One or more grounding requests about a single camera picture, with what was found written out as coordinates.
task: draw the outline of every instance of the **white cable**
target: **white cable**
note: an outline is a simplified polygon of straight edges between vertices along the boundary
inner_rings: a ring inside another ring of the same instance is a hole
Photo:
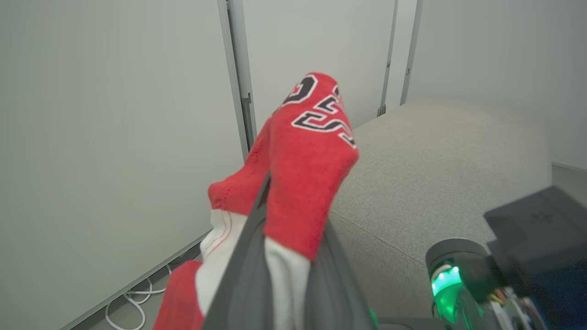
[[[169,265],[167,265],[167,271],[169,271],[169,275],[171,275],[171,267],[169,267]],[[149,298],[151,297],[152,294],[160,294],[160,293],[165,292],[165,288],[163,288],[161,290],[153,291],[153,283],[151,282],[151,279],[149,279],[148,277],[147,277],[147,282],[149,283],[149,290],[148,291],[127,291],[125,294],[122,295],[123,297],[125,297],[129,301],[129,303],[133,304],[133,306],[135,306],[139,310],[139,313],[141,313],[141,324],[134,329],[124,329],[124,328],[121,328],[118,325],[114,324],[114,322],[112,322],[112,320],[108,316],[108,309],[110,309],[110,303],[108,303],[108,305],[106,305],[106,310],[105,310],[106,321],[108,322],[108,324],[110,324],[110,326],[112,326],[112,328],[114,328],[116,330],[139,330],[140,328],[142,328],[145,325],[145,321],[147,320],[147,318],[145,317],[145,312],[140,305],[142,303],[146,302],[147,300],[149,300]],[[147,295],[147,296],[145,297],[145,299],[143,299],[141,301],[136,301],[131,296],[129,296],[131,294]]]

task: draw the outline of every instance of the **floor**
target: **floor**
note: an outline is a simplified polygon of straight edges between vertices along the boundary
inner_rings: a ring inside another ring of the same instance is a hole
[[[563,167],[552,167],[552,182],[571,195],[578,202],[587,207],[587,172],[570,170]],[[163,268],[151,276],[154,289],[160,289],[167,283],[167,269]],[[147,289],[147,283],[144,281],[135,289]],[[143,330],[152,330],[155,318],[161,306],[163,294],[152,295],[151,298],[142,304],[146,315],[146,322]],[[128,303],[123,297],[112,302],[110,307],[110,319],[118,326],[125,329],[134,329],[140,322],[141,317],[137,309]],[[104,319],[104,309],[90,316],[88,319],[74,327],[73,330],[112,330],[112,327]]]

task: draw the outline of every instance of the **fabric upholstery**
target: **fabric upholstery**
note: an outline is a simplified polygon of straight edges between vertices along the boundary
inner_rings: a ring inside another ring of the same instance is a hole
[[[359,161],[330,220],[378,316],[429,317],[426,251],[492,240],[484,212],[551,184],[540,122],[511,109],[413,100],[354,132]]]

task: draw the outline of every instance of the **green light ring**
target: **green light ring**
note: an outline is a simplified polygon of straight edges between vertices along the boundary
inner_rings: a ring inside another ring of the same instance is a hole
[[[441,272],[434,279],[434,281],[432,281],[432,293],[436,297],[436,295],[443,289],[450,287],[451,285],[462,283],[463,281],[461,280],[461,275],[458,271],[458,267],[453,267],[449,270]]]

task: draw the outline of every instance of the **green led light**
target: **green led light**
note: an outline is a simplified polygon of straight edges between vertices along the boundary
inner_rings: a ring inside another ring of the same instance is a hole
[[[456,324],[458,320],[457,300],[458,294],[463,289],[462,283],[457,283],[445,287],[438,295],[434,297],[438,315],[440,318],[446,319],[452,324]]]
[[[377,315],[375,315],[375,312],[371,307],[369,307],[369,314],[371,314],[371,320],[373,320],[373,323],[377,326],[377,328],[379,328],[379,321],[377,320]]]
[[[443,289],[455,284],[462,284],[461,275],[458,272],[458,267],[450,268],[449,270],[441,272],[438,277],[432,281],[432,293],[436,295]]]

